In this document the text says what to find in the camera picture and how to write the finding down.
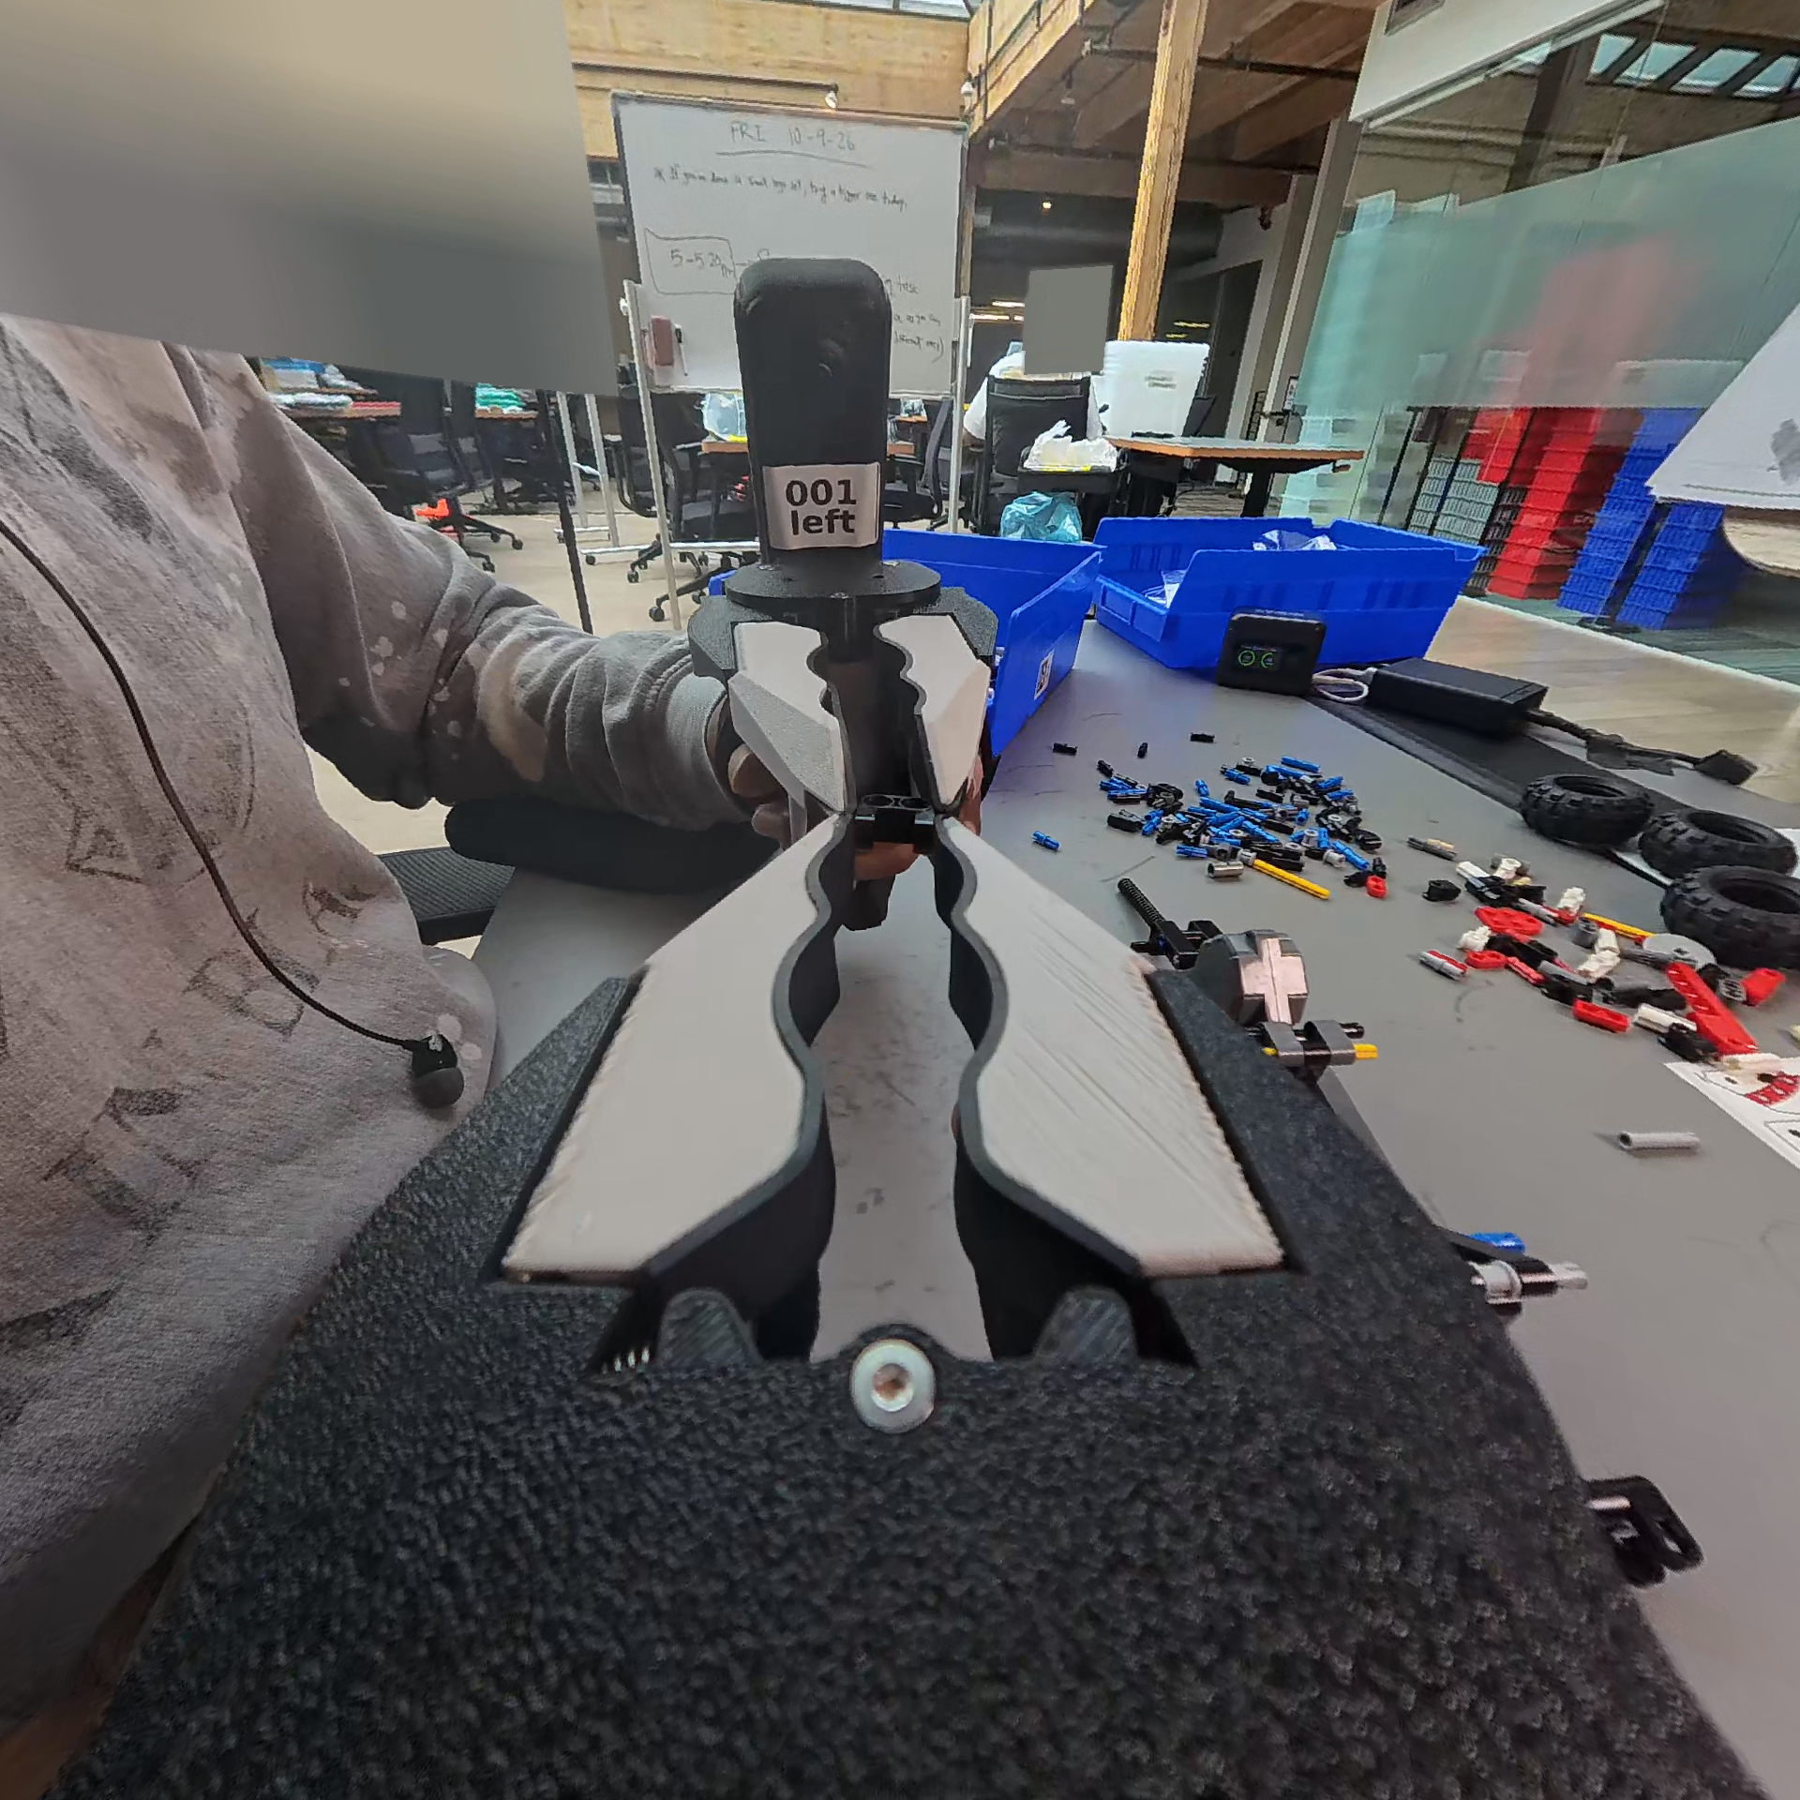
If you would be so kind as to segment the wooden background table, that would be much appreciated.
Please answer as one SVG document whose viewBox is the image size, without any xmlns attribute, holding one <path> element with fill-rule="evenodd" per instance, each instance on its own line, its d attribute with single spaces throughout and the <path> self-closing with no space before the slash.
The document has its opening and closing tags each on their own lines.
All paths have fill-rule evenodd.
<svg viewBox="0 0 1800 1800">
<path fill-rule="evenodd" d="M 1321 444 L 1275 444 L 1256 437 L 1154 437 L 1154 433 L 1110 433 L 1119 467 L 1130 477 L 1176 486 L 1184 465 L 1225 465 L 1250 477 L 1243 497 L 1243 517 L 1265 517 L 1271 506 L 1275 477 L 1306 474 L 1313 467 L 1347 467 L 1361 463 L 1359 448 Z"/>
</svg>

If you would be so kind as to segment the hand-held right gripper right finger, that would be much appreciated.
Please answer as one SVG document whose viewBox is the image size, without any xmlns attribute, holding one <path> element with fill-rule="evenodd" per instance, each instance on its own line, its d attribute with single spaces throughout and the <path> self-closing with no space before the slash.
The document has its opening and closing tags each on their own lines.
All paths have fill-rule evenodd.
<svg viewBox="0 0 1800 1800">
<path fill-rule="evenodd" d="M 990 1354 L 1027 1360 L 1069 1290 L 1184 1360 L 1160 1282 L 1284 1266 L 1276 1228 L 1160 1006 L 1152 967 L 972 826 L 938 839 L 951 1011 L 955 1223 Z"/>
</svg>

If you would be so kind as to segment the small black display device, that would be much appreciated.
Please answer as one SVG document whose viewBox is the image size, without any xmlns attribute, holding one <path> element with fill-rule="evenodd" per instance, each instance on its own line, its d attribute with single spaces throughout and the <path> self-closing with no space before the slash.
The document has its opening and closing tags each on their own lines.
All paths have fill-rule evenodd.
<svg viewBox="0 0 1800 1800">
<path fill-rule="evenodd" d="M 1309 697 L 1326 630 L 1326 622 L 1313 614 L 1234 613 L 1212 678 L 1243 690 Z"/>
</svg>

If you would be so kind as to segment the black office chair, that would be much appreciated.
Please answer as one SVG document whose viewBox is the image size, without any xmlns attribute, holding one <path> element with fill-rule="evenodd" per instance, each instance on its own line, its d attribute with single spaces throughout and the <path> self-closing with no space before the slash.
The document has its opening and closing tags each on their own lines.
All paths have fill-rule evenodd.
<svg viewBox="0 0 1800 1800">
<path fill-rule="evenodd" d="M 417 509 L 426 509 L 424 522 L 448 530 L 459 548 L 468 548 L 472 530 L 524 548 L 511 530 L 490 526 L 461 509 L 461 499 L 485 486 L 485 471 L 477 451 L 472 451 L 475 420 L 464 417 L 464 429 L 455 424 L 454 395 L 459 389 L 454 382 L 353 363 L 346 377 L 399 403 L 390 420 L 359 422 L 349 451 L 353 471 L 386 512 L 417 522 Z"/>
<path fill-rule="evenodd" d="M 634 389 L 618 390 L 618 433 L 605 437 L 612 479 L 634 515 L 655 517 L 664 497 L 664 521 L 673 526 L 677 559 L 695 568 L 705 552 L 686 544 L 756 544 L 749 499 L 749 454 L 738 440 L 706 437 L 695 395 L 652 397 L 655 437 L 644 424 Z"/>
<path fill-rule="evenodd" d="M 997 535 L 1005 509 L 1042 488 L 1044 471 L 1027 463 L 1032 448 L 1055 424 L 1074 444 L 1105 437 L 1091 373 L 1029 377 L 1014 370 L 982 379 L 962 424 L 976 467 L 967 512 L 976 531 Z"/>
</svg>

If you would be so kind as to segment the white whiteboard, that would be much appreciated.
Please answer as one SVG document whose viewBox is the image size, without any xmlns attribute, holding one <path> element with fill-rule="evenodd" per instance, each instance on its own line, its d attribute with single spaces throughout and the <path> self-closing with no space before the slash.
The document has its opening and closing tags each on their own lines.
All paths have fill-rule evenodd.
<svg viewBox="0 0 1800 1800">
<path fill-rule="evenodd" d="M 638 280 L 625 287 L 664 584 L 677 544 L 652 397 L 735 390 L 733 295 L 763 257 L 853 257 L 894 309 L 889 395 L 959 397 L 972 307 L 959 295 L 967 135 L 951 122 L 882 122 L 841 111 L 735 106 L 713 98 L 612 94 Z"/>
</svg>

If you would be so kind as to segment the open instruction booklet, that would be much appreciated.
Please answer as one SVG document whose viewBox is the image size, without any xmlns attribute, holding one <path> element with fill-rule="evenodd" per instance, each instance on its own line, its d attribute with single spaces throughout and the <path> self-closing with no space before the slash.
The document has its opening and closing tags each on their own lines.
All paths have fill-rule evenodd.
<svg viewBox="0 0 1800 1800">
<path fill-rule="evenodd" d="M 1797 309 L 1648 477 L 1659 501 L 1797 512 Z"/>
</svg>

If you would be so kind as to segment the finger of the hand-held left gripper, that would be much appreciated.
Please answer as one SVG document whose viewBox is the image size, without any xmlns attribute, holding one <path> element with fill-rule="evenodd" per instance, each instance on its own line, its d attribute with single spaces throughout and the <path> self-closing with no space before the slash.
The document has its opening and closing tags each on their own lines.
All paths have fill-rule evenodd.
<svg viewBox="0 0 1800 1800">
<path fill-rule="evenodd" d="M 897 654 L 897 726 L 916 792 L 955 816 L 976 771 L 990 665 L 951 614 L 890 619 L 884 647 Z"/>
<path fill-rule="evenodd" d="M 787 833 L 812 833 L 852 810 L 853 779 L 845 729 L 823 672 L 823 636 L 787 622 L 741 622 L 733 630 L 729 715 L 738 748 L 778 779 Z"/>
</svg>

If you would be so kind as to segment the pile of mixed small bricks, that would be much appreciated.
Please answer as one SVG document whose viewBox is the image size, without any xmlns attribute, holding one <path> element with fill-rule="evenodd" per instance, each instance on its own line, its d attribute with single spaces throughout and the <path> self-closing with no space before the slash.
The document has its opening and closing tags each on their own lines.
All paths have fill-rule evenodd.
<svg viewBox="0 0 1800 1800">
<path fill-rule="evenodd" d="M 1518 860 L 1462 860 L 1427 877 L 1419 899 L 1466 914 L 1455 938 L 1419 955 L 1449 978 L 1512 972 L 1585 1027 L 1651 1038 L 1681 1063 L 1789 1055 L 1752 1016 L 1793 1000 L 1797 972 L 1723 967 L 1661 918 L 1642 927 L 1601 914 L 1576 883 L 1547 894 Z"/>
</svg>

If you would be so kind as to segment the person's grey patterned shirt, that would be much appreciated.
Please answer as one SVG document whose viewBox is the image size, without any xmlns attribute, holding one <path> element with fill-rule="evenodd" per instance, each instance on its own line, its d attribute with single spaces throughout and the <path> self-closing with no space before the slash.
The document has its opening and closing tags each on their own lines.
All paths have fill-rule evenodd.
<svg viewBox="0 0 1800 1800">
<path fill-rule="evenodd" d="M 490 577 L 234 355 L 3 320 L 3 1725 L 200 1513 L 338 1252 L 490 1050 L 304 731 L 426 800 Z"/>
</svg>

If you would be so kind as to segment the stack of red blue crates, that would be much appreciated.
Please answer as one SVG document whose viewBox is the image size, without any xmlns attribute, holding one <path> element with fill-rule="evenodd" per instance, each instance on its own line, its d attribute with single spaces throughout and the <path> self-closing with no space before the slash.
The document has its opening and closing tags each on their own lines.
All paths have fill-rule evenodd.
<svg viewBox="0 0 1800 1800">
<path fill-rule="evenodd" d="M 1686 630 L 1719 622 L 1745 577 L 1723 509 L 1666 501 L 1651 474 L 1702 409 L 1532 409 L 1497 433 L 1512 454 L 1473 590 L 1548 605 L 1576 624 Z"/>
</svg>

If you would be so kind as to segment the white printer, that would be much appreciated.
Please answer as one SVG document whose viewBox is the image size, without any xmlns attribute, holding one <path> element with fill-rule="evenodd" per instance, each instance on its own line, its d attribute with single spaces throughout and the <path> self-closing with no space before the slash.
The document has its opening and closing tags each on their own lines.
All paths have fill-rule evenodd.
<svg viewBox="0 0 1800 1800">
<path fill-rule="evenodd" d="M 1207 382 L 1207 341 L 1105 341 L 1092 406 L 1105 437 L 1184 437 Z"/>
</svg>

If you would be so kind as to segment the person's left forearm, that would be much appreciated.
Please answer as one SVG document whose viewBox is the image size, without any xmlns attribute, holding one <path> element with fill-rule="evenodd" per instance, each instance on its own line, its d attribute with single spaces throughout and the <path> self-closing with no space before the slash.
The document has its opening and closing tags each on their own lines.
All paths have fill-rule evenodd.
<svg viewBox="0 0 1800 1800">
<path fill-rule="evenodd" d="M 304 740 L 399 806 L 544 800 L 677 829 L 746 824 L 719 771 L 724 684 L 672 633 L 593 636 L 475 565 L 407 586 L 391 652 L 359 619 Z"/>
</svg>

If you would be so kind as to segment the black power adapter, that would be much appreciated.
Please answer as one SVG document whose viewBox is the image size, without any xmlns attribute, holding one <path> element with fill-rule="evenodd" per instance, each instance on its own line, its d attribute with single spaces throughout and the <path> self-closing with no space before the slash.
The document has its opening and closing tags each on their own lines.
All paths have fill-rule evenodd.
<svg viewBox="0 0 1800 1800">
<path fill-rule="evenodd" d="M 1507 737 L 1529 729 L 1542 711 L 1542 683 L 1404 659 L 1379 665 L 1364 678 L 1364 707 L 1393 715 L 1445 726 L 1481 737 Z"/>
</svg>

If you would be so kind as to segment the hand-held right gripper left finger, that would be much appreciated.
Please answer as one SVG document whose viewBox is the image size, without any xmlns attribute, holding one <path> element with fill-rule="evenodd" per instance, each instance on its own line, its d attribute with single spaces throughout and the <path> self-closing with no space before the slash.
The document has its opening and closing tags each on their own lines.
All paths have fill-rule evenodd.
<svg viewBox="0 0 1800 1800">
<path fill-rule="evenodd" d="M 706 1289 L 763 1356 L 812 1356 L 835 1213 L 815 1038 L 852 883 L 852 829 L 827 816 L 649 955 L 504 1250 L 511 1282 L 627 1290 L 649 1325 Z"/>
</svg>

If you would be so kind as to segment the toy brick chassis model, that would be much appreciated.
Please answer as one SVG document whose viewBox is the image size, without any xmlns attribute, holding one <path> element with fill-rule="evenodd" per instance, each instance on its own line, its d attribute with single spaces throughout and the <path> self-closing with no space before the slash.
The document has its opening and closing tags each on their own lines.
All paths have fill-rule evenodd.
<svg viewBox="0 0 1800 1800">
<path fill-rule="evenodd" d="M 1135 955 L 1184 972 L 1275 1065 L 1315 1092 L 1379 1161 L 1388 1161 L 1361 1115 L 1341 1092 L 1339 1067 L 1379 1059 L 1359 1021 L 1309 1016 L 1309 976 L 1293 936 L 1267 927 L 1225 932 L 1208 918 L 1176 920 L 1133 880 L 1118 877 L 1119 899 L 1140 914 Z M 1488 1307 L 1514 1318 L 1532 1298 L 1585 1289 L 1585 1270 L 1529 1252 L 1518 1233 L 1466 1233 L 1440 1228 L 1462 1260 L 1469 1285 Z M 1702 1547 L 1671 1500 L 1642 1476 L 1588 1477 L 1585 1503 L 1631 1584 L 1702 1563 Z"/>
</svg>

